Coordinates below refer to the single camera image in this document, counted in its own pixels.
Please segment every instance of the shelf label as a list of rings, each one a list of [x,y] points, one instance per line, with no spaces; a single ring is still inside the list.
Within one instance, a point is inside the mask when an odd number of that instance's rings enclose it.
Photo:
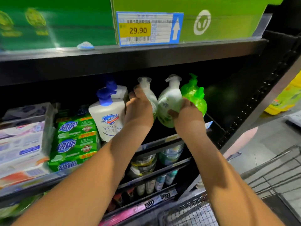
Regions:
[[[184,13],[116,12],[119,45],[178,44]]]

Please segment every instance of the white logo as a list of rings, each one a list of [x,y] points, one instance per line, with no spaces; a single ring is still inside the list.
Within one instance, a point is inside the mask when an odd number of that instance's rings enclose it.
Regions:
[[[201,17],[204,16],[206,19],[204,20],[203,24],[201,23],[200,19]],[[208,10],[202,10],[199,15],[197,16],[195,22],[194,22],[194,27],[193,27],[193,32],[196,35],[201,35],[203,34],[209,27],[211,22],[211,14]]]

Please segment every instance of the hand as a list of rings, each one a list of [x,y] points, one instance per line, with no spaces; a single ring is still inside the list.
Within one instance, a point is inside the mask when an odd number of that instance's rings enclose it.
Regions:
[[[129,93],[130,101],[126,103],[125,125],[141,125],[151,129],[153,126],[152,105],[142,88],[137,85]]]
[[[203,114],[188,99],[183,98],[179,113],[169,110],[168,114],[172,116],[175,130],[184,141],[186,138],[199,138],[200,134],[206,135]]]

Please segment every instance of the hand soap bottle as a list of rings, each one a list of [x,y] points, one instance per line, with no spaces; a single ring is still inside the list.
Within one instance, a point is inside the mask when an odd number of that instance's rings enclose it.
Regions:
[[[114,80],[110,80],[106,82],[106,86],[104,88],[116,91],[116,94],[111,95],[112,98],[120,98],[123,99],[124,102],[128,101],[128,89],[126,86],[117,85]]]
[[[120,98],[112,98],[111,95],[115,94],[115,90],[102,88],[96,93],[99,101],[89,106],[89,112],[96,123],[99,135],[106,142],[123,128],[125,104]]]
[[[162,91],[158,99],[158,119],[161,124],[165,125],[168,128],[173,128],[172,117],[168,114],[168,110],[172,109],[176,112],[180,111],[182,106],[182,94],[179,89],[181,77],[175,74],[172,74],[166,79],[166,82],[169,82],[169,86]]]
[[[189,99],[194,95],[194,93],[199,89],[197,86],[198,80],[197,76],[194,74],[189,73],[191,76],[191,79],[189,80],[189,83],[183,85],[181,87],[181,93],[182,96]]]
[[[148,100],[150,101],[153,107],[153,120],[155,120],[157,117],[158,100],[156,98],[156,95],[153,93],[153,91],[150,90],[151,78],[139,77],[138,82],[143,92],[145,93],[145,96],[148,98]]]
[[[204,100],[204,88],[200,87],[192,97],[190,97],[190,101],[195,104],[195,106],[202,112],[203,116],[207,112],[207,103]]]

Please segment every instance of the yellow price label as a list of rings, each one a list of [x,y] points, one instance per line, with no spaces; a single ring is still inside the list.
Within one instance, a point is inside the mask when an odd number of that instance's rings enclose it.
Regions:
[[[119,23],[120,38],[151,36],[151,23]]]

